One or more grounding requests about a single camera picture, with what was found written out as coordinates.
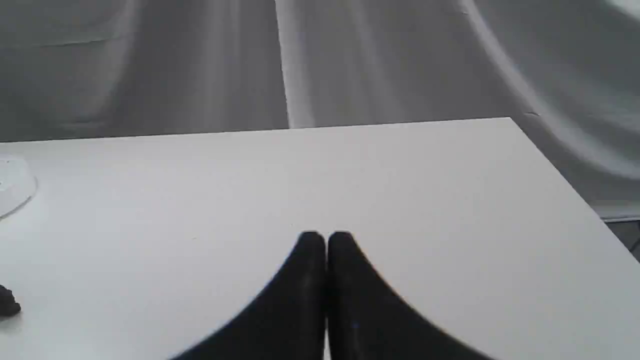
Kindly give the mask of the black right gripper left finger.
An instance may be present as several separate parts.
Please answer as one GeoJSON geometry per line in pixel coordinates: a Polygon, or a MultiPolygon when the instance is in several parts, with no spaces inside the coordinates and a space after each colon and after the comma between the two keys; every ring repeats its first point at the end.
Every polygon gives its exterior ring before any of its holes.
{"type": "Polygon", "coordinates": [[[178,360],[322,360],[326,333],[326,241],[302,232],[263,290],[178,360]]]}

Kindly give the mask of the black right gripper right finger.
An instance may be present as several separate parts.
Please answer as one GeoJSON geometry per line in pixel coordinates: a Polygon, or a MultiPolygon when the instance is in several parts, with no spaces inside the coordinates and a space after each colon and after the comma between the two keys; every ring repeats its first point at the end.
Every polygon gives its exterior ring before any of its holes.
{"type": "Polygon", "coordinates": [[[327,337],[333,360],[487,359],[398,296],[346,231],[327,242],[327,337]]]}

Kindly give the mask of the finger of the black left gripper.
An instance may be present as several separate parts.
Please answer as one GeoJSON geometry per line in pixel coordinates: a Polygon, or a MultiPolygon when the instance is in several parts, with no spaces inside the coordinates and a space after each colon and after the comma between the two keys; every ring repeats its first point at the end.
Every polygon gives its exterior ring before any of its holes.
{"type": "Polygon", "coordinates": [[[0,316],[14,317],[21,311],[22,307],[16,300],[13,291],[4,285],[0,285],[0,316]]]}

